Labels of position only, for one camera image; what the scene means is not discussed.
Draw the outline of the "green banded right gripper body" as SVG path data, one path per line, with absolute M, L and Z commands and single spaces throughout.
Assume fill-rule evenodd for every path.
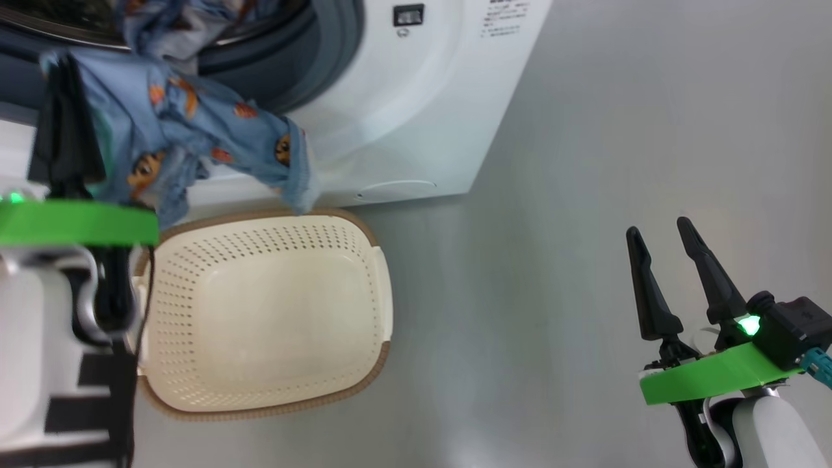
M 701 356 L 692 361 L 640 374 L 642 396 L 648 406 L 718 397 L 787 379 L 796 367 L 782 370 L 754 344 Z

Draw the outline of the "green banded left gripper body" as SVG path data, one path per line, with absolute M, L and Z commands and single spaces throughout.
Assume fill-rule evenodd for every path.
M 92 200 L 29 200 L 1 203 L 2 246 L 155 246 L 155 213 Z

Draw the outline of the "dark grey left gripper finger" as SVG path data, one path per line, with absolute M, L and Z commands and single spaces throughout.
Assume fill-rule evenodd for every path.
M 64 196 L 62 171 L 62 126 L 65 71 L 51 65 L 47 73 L 44 104 L 40 109 L 32 145 L 27 180 L 47 187 L 48 195 Z
M 66 198 L 92 199 L 87 188 L 106 180 L 106 168 L 76 62 L 62 63 L 62 180 Z

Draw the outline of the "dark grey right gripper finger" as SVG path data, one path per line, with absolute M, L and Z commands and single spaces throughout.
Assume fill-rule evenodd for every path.
M 710 324 L 734 322 L 747 315 L 746 300 L 725 272 L 709 246 L 704 242 L 692 220 L 680 216 L 677 229 L 684 251 L 696 266 L 707 299 L 707 318 Z
M 627 229 L 627 249 L 641 338 L 645 341 L 677 339 L 683 324 L 671 313 L 651 270 L 653 258 L 636 226 Z

